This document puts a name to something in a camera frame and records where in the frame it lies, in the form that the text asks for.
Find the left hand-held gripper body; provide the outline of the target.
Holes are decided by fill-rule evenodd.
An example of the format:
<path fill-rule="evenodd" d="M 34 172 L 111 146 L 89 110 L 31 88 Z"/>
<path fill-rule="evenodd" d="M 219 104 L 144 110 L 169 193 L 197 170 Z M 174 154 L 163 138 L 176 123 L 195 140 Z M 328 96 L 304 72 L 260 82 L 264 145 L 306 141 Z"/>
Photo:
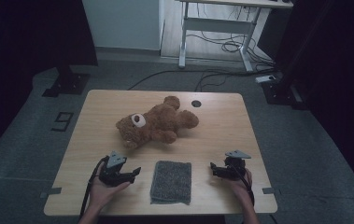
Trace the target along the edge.
<path fill-rule="evenodd" d="M 120 170 L 127 158 L 116 151 L 112 151 L 105 157 L 104 165 L 101 168 L 99 179 L 109 187 L 117 187 L 126 182 L 126 177 Z"/>

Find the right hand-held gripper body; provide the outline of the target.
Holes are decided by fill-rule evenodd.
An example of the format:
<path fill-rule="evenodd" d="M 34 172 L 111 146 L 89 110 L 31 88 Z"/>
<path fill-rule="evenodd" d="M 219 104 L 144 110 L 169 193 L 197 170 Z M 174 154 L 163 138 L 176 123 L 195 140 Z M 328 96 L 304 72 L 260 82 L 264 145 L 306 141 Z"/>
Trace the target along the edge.
<path fill-rule="evenodd" d="M 250 159 L 250 156 L 240 150 L 229 151 L 225 155 L 227 178 L 231 180 L 242 179 L 247 172 L 246 159 Z"/>

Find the grey fluffy towel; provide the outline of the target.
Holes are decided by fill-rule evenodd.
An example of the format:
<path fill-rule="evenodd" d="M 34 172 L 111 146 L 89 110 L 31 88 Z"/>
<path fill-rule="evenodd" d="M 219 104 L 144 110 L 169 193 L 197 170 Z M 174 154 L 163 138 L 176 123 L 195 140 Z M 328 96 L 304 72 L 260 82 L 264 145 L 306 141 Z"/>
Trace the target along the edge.
<path fill-rule="evenodd" d="M 158 161 L 150 188 L 150 202 L 155 204 L 191 203 L 191 164 Z"/>

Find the brown teddy bear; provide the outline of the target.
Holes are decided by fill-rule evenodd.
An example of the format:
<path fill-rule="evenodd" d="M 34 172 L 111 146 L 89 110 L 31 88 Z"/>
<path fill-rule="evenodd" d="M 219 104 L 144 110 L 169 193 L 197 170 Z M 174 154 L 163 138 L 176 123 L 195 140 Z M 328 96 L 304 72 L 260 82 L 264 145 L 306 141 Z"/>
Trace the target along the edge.
<path fill-rule="evenodd" d="M 139 148 L 149 141 L 172 144 L 177 140 L 179 129 L 192 129 L 199 119 L 191 111 L 179 111 L 176 96 L 167 96 L 163 103 L 155 105 L 146 113 L 129 115 L 116 123 L 123 145 L 129 149 Z"/>

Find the person's right hand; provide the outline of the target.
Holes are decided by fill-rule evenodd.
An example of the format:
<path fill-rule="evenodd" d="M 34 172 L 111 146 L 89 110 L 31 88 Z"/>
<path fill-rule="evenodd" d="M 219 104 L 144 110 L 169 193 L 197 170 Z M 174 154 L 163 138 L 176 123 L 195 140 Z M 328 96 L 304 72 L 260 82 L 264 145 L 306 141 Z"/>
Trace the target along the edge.
<path fill-rule="evenodd" d="M 252 174 L 250 170 L 246 171 L 244 180 L 227 180 L 228 185 L 230 186 L 237 200 L 240 202 L 241 206 L 252 207 L 253 202 L 249 194 L 250 189 L 248 189 L 248 187 L 245 185 L 245 182 L 247 182 L 250 187 L 252 186 Z"/>

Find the person's left hand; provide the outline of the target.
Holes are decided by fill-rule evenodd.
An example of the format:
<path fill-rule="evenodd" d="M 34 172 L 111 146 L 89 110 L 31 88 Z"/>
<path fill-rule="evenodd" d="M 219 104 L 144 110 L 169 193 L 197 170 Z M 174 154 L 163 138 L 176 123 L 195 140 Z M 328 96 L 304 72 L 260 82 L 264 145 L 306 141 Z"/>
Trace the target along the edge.
<path fill-rule="evenodd" d="M 101 211 L 117 193 L 131 185 L 130 182 L 124 182 L 119 184 L 117 187 L 109 187 L 99 179 L 99 174 L 100 172 L 97 172 L 91 182 L 92 186 L 88 205 L 88 209 L 97 212 Z"/>

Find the black stand base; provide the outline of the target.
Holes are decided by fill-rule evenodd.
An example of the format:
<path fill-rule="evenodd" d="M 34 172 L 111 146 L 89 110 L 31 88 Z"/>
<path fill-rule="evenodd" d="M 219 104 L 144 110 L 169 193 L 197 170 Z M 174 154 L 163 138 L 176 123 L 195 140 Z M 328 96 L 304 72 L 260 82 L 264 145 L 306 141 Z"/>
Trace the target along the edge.
<path fill-rule="evenodd" d="M 59 94 L 81 95 L 89 81 L 89 74 L 74 73 L 69 65 L 56 67 L 58 77 L 49 89 L 46 89 L 43 97 L 57 97 Z"/>
<path fill-rule="evenodd" d="M 293 75 L 284 75 L 279 81 L 263 82 L 261 87 L 269 105 L 289 105 L 295 110 L 308 109 L 294 85 Z"/>

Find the dark curtain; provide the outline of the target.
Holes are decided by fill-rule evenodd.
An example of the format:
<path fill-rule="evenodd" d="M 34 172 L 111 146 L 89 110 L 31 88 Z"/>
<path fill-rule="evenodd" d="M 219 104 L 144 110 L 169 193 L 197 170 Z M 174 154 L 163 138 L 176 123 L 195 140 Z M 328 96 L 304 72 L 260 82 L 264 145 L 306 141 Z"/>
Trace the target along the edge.
<path fill-rule="evenodd" d="M 33 88 L 60 65 L 96 65 L 82 0 L 0 0 L 0 137 Z"/>
<path fill-rule="evenodd" d="M 354 0 L 292 0 L 276 64 L 354 172 Z"/>

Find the white metal desk frame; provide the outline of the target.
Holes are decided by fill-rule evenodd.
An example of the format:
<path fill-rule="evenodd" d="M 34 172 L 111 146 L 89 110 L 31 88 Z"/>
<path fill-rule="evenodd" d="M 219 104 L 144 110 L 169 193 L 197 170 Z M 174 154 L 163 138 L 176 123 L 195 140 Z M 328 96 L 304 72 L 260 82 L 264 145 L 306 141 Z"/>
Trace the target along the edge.
<path fill-rule="evenodd" d="M 253 36 L 258 18 L 263 8 L 293 8 L 290 0 L 178 0 L 185 4 L 182 17 L 182 39 L 179 47 L 178 67 L 186 66 L 186 37 L 188 31 L 204 31 L 213 33 L 247 35 L 243 47 L 239 50 L 243 64 L 247 72 L 252 72 L 253 68 L 248 55 L 248 46 Z M 219 19 L 194 18 L 189 16 L 189 4 L 211 4 L 227 5 L 239 7 L 255 7 L 256 14 L 251 21 L 230 21 Z"/>

